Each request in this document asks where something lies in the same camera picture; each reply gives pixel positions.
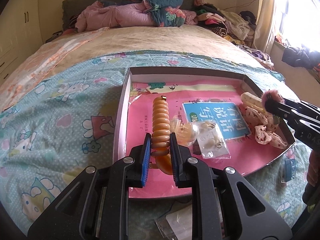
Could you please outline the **cream claw hair clip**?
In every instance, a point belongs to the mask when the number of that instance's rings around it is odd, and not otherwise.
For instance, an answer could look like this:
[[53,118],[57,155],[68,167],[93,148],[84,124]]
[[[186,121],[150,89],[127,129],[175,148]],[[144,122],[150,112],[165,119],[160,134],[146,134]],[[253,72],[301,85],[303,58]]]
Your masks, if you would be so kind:
[[244,92],[240,95],[240,99],[245,106],[251,107],[259,111],[260,113],[264,113],[264,114],[266,113],[266,110],[263,107],[261,98],[249,92]]

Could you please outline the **pink polka-dot bow scrunchie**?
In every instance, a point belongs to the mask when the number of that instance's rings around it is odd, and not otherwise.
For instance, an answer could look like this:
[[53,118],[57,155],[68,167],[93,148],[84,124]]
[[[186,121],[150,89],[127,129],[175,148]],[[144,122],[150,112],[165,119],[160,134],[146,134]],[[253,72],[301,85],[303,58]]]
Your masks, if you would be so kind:
[[246,107],[244,119],[253,132],[257,143],[261,145],[269,144],[279,149],[287,147],[287,142],[276,133],[278,124],[274,124],[271,114],[261,113],[252,107]]

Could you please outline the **dark shallow cardboard box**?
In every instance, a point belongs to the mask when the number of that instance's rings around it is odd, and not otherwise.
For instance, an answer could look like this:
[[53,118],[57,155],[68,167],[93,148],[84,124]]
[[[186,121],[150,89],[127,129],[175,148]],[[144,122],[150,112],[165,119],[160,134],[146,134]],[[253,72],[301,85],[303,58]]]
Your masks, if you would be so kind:
[[127,71],[118,107],[113,159],[152,133],[153,101],[162,96],[169,106],[170,131],[191,155],[209,166],[231,166],[246,176],[269,165],[290,149],[295,139],[287,124],[274,121],[280,145],[255,139],[265,131],[265,117],[250,96],[261,96],[257,81],[246,74],[184,67],[136,67]]

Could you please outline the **hello kitty teal blanket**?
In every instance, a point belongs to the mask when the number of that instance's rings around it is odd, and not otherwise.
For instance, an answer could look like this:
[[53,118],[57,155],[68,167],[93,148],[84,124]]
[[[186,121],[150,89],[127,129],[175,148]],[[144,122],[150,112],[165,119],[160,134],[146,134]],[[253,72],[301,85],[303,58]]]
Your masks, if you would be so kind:
[[245,74],[264,90],[284,83],[280,74],[263,67],[148,50],[97,57],[45,79],[1,113],[1,204],[17,232],[26,235],[33,223],[22,199],[35,181],[47,178],[62,190],[85,166],[111,164],[114,136],[95,138],[82,123],[98,115],[116,117],[129,68],[159,66]]

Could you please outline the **dark clothes on windowsill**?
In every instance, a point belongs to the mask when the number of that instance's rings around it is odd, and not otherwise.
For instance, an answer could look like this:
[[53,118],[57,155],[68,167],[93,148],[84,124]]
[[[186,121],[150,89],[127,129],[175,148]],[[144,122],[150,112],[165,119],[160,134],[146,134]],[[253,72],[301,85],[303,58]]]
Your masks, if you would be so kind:
[[291,67],[319,68],[319,51],[310,50],[305,47],[287,47],[283,51],[281,61]]

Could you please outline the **dark floral quilt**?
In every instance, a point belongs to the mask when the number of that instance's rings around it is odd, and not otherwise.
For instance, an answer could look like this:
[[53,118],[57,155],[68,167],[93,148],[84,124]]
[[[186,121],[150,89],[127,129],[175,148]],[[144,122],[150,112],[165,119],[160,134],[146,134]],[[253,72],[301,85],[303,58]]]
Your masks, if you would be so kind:
[[185,13],[180,9],[183,0],[123,0],[120,5],[144,3],[156,23],[154,27],[180,27],[185,23]]

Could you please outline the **cream wardrobe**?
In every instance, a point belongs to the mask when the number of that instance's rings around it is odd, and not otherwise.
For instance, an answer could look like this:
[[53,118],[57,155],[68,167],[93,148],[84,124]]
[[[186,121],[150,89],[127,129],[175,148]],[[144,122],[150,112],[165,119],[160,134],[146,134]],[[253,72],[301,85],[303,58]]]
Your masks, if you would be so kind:
[[1,13],[1,83],[42,45],[38,0],[9,0]]

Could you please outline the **white card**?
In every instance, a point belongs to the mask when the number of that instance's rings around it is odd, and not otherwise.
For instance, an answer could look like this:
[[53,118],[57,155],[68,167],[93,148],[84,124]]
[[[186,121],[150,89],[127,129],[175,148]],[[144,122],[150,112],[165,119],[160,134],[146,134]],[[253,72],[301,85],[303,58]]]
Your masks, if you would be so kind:
[[192,239],[192,206],[163,215],[155,220],[164,239]]

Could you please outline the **bed with beige sheet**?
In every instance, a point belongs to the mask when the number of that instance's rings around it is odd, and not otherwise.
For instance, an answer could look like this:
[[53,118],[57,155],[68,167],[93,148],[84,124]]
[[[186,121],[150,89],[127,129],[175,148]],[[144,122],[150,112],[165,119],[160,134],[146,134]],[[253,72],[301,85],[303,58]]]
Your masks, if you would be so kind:
[[160,28],[128,27],[108,29],[99,37],[69,53],[44,78],[94,57],[140,50],[192,53],[264,69],[245,51],[215,33],[196,25]]

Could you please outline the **pink quilt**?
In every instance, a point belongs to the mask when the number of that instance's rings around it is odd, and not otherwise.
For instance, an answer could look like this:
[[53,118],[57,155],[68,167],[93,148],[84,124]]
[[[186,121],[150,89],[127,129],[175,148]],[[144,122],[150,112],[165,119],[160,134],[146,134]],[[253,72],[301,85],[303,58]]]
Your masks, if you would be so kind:
[[76,20],[75,28],[81,33],[104,27],[154,27],[156,23],[145,11],[144,3],[104,7],[103,3],[96,1],[81,12]]

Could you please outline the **clothes heap beside bed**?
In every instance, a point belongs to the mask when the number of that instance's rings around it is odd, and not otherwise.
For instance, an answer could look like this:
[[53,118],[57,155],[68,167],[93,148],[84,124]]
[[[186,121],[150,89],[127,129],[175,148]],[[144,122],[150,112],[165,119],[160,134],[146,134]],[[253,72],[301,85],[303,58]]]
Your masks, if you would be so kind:
[[253,57],[255,60],[257,60],[264,68],[269,69],[269,70],[274,70],[274,64],[271,61],[270,55],[254,49],[254,48],[250,48],[246,45],[237,45],[237,47],[239,47],[241,50],[245,51],[246,53],[248,53],[251,57]]

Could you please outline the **peach floral towel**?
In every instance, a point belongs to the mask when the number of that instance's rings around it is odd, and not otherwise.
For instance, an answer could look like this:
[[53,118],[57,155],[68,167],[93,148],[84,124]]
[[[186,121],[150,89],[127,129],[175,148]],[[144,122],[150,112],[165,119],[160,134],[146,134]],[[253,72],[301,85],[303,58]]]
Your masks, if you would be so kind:
[[1,85],[1,111],[18,103],[69,53],[108,31],[108,27],[73,33],[42,45],[20,64]]

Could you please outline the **cream curtain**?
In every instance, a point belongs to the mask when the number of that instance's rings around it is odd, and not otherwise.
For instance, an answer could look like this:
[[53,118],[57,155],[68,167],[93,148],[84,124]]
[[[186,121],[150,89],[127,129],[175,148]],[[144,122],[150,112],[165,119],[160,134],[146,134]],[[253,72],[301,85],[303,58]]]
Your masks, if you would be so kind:
[[276,28],[276,0],[259,0],[257,27],[254,33],[253,47],[270,54]]

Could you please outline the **earrings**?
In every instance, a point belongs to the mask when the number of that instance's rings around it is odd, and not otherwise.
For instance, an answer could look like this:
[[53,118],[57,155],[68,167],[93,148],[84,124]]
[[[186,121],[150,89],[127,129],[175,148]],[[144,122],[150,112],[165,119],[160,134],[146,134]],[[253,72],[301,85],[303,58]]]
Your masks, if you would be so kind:
[[230,159],[231,155],[216,121],[195,122],[199,127],[197,143],[203,159]]

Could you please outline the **pile of clothes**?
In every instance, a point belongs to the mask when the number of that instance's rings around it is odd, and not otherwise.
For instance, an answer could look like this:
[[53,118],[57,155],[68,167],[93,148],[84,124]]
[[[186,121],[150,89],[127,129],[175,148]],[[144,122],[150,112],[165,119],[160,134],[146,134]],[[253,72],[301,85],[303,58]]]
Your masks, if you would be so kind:
[[194,0],[197,25],[236,45],[252,46],[256,17],[251,11],[240,13],[218,9],[204,0]]

